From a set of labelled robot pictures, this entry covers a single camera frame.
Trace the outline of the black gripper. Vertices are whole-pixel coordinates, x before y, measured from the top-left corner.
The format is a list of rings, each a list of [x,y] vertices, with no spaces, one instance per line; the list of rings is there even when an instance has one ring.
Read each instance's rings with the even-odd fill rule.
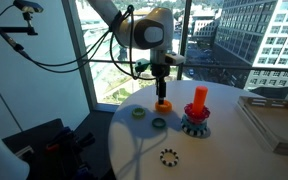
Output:
[[[165,62],[166,52],[164,50],[151,50],[151,74],[156,78],[157,103],[164,104],[166,97],[166,82],[164,77],[170,73],[170,66]]]

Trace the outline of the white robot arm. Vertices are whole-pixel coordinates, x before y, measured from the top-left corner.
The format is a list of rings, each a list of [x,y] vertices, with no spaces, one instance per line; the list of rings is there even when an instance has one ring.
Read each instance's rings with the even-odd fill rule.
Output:
[[[122,13],[111,0],[87,0],[109,26],[118,43],[129,49],[150,51],[152,75],[156,78],[158,103],[166,97],[166,82],[170,65],[175,63],[172,53],[173,15],[170,9],[156,7],[144,18],[133,19],[134,7]]]

